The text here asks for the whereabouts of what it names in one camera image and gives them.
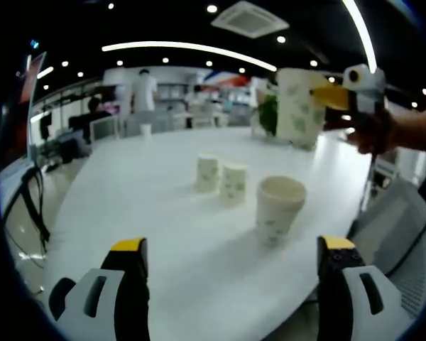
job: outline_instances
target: paper cup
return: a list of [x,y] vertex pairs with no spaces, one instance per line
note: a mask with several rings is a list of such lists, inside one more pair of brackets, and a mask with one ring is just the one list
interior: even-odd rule
[[151,136],[151,124],[141,124],[141,133],[143,137]]
[[201,193],[213,192],[219,182],[219,161],[215,154],[201,153],[197,157],[196,189]]
[[228,207],[240,205],[246,198],[248,167],[240,163],[225,164],[219,188],[219,199]]
[[278,138],[304,148],[315,146],[323,129],[325,107],[312,98],[310,90],[328,84],[323,75],[314,71],[278,71]]
[[256,225],[265,244],[275,244],[289,232],[306,199],[305,186],[286,176],[263,179],[257,188]]

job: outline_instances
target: green plant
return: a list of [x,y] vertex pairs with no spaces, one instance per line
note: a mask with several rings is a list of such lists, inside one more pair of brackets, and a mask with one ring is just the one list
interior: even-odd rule
[[267,95],[263,103],[257,107],[257,111],[262,128],[275,136],[278,124],[278,96]]

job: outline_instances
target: human hand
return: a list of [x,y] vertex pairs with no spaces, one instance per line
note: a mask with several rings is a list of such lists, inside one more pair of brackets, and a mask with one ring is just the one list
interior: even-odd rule
[[378,110],[374,115],[366,117],[365,120],[342,119],[344,112],[337,112],[337,118],[333,117],[324,125],[325,131],[336,129],[355,129],[347,135],[347,141],[358,147],[359,153],[374,155],[385,153],[396,147],[393,137],[397,129],[396,120],[386,109]]

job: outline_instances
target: white round table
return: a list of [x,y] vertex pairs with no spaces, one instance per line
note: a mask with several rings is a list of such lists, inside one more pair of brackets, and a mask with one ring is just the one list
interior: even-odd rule
[[[225,208],[193,188],[197,154],[249,166],[246,203]],[[153,341],[261,340],[317,285],[317,236],[345,236],[370,156],[329,134],[307,152],[251,138],[250,128],[201,129],[102,144],[60,208],[45,264],[50,292],[99,268],[121,239],[148,239]],[[307,201],[286,243],[256,239],[256,185],[267,175],[305,184]]]

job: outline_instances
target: black ceiling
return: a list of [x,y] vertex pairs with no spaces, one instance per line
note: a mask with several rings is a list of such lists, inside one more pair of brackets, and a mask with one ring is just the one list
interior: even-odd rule
[[[114,9],[107,5],[114,2]],[[219,12],[235,4],[232,0],[184,1],[64,1],[57,4],[40,3],[24,16],[24,41],[31,38],[40,43],[37,53],[48,51],[43,67],[55,71],[39,82],[37,96],[45,94],[43,84],[52,90],[77,82],[76,74],[96,77],[123,60],[125,67],[169,65],[204,67],[206,60],[214,68],[236,72],[245,67],[250,75],[264,76],[267,71],[240,60],[193,50],[137,48],[104,53],[103,45],[140,40],[171,40],[200,43],[250,55],[277,67],[310,68],[310,60],[319,61],[318,69],[342,72],[344,68],[367,63],[360,37],[341,0],[250,0],[276,16],[290,27],[261,38],[250,39],[210,26],[217,14],[205,11],[216,4]],[[392,1],[356,0],[368,27],[376,52],[377,63],[388,82],[409,94],[412,100],[426,105],[426,1],[414,1],[413,8],[425,25],[420,35],[413,25],[392,5]],[[278,44],[276,36],[287,38]],[[68,60],[68,67],[61,62]]]

